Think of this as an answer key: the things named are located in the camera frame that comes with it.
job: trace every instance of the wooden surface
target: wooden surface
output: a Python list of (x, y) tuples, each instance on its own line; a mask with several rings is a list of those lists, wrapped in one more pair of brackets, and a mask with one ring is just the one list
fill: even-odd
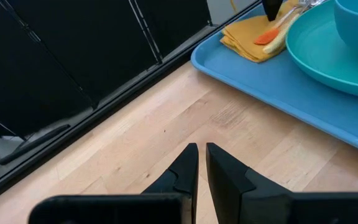
[(137, 194), (189, 142), (200, 150), (198, 223), (217, 223), (206, 142), (290, 190), (358, 191), (357, 149), (186, 63), (4, 192), (0, 223), (27, 223), (53, 195)]

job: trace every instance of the wooden table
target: wooden table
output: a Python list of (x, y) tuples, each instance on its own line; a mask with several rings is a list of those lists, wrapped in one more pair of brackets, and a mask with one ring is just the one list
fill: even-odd
[(27, 223), (53, 195), (137, 194), (189, 142), (200, 150), (198, 223), (217, 223), (206, 142), (293, 191), (358, 191), (358, 149), (186, 63), (4, 192), (0, 223)]

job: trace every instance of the yellow napkin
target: yellow napkin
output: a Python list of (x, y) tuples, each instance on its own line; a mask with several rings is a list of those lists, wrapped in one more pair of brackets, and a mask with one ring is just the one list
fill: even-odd
[(277, 51), (265, 54), (263, 52), (265, 46), (254, 44), (254, 40), (265, 31), (268, 31), (275, 22), (289, 12), (296, 4), (298, 4), (298, 0), (288, 0), (283, 3), (276, 20), (272, 22), (267, 20), (267, 16), (255, 16), (226, 26), (222, 31), (224, 36), (221, 42), (240, 56), (253, 62), (264, 62), (278, 55), (285, 48), (285, 44)]

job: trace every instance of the teal plate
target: teal plate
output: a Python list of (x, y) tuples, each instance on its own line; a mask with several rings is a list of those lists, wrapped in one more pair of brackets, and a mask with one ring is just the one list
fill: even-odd
[(288, 31), (287, 49), (309, 76), (358, 96), (358, 54), (340, 38), (330, 0), (304, 13)]

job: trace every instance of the blue tray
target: blue tray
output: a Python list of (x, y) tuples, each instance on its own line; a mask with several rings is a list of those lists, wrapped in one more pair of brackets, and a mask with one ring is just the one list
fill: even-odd
[[(239, 20), (262, 15), (257, 6)], [(288, 51), (257, 64), (219, 42), (218, 32), (191, 55), (202, 72), (358, 147), (358, 96), (325, 86), (303, 73)]]

